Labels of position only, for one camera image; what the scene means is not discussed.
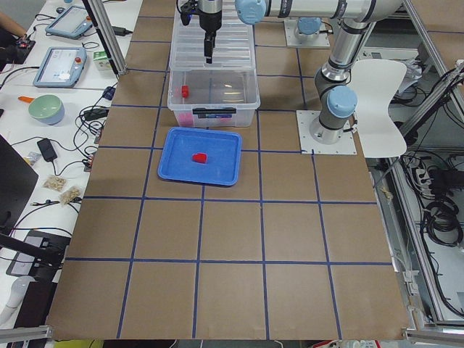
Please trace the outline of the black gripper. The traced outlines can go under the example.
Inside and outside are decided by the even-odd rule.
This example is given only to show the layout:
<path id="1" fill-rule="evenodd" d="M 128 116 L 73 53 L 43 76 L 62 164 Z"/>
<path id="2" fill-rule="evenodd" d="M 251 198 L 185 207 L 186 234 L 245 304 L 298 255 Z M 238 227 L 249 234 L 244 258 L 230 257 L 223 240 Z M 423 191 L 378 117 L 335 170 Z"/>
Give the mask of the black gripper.
<path id="1" fill-rule="evenodd" d="M 189 25 L 191 18 L 199 17 L 200 28 L 204 35 L 204 57 L 207 64 L 212 64 L 212 55 L 215 48 L 215 33 L 222 26 L 221 0 L 188 0 L 182 5 L 177 3 L 177 10 L 183 25 Z"/>

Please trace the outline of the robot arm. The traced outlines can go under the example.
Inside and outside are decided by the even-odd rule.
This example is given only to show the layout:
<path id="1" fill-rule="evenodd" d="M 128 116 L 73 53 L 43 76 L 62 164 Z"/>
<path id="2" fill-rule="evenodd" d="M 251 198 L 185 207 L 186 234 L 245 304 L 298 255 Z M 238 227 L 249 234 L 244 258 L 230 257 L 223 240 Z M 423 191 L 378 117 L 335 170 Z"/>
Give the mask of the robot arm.
<path id="1" fill-rule="evenodd" d="M 322 20 L 320 17 L 300 17 L 297 20 L 295 36 L 300 40 L 307 40 L 320 32 Z"/>
<path id="2" fill-rule="evenodd" d="M 400 1 L 235 1 L 235 11 L 246 25 L 266 17 L 322 17 L 336 19 L 339 29 L 327 60 L 317 70 L 314 82 L 321 111 L 310 132 L 320 144 L 335 144 L 344 125 L 355 112 L 357 96 L 347 87 L 355 58 L 370 26 L 397 11 Z"/>

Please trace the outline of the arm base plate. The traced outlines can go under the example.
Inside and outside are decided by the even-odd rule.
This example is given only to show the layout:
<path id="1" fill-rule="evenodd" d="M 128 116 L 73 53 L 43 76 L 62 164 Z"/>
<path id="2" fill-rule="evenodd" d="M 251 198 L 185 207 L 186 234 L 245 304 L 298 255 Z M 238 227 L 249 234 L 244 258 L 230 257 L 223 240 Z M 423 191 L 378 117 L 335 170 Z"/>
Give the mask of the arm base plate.
<path id="1" fill-rule="evenodd" d="M 286 45 L 292 48 L 328 49 L 330 43 L 320 17 L 296 17 L 284 20 Z"/>
<path id="2" fill-rule="evenodd" d="M 356 155 L 357 150 L 346 121 L 342 129 L 329 130 L 320 124 L 319 111 L 297 110 L 297 126 L 302 154 Z"/>

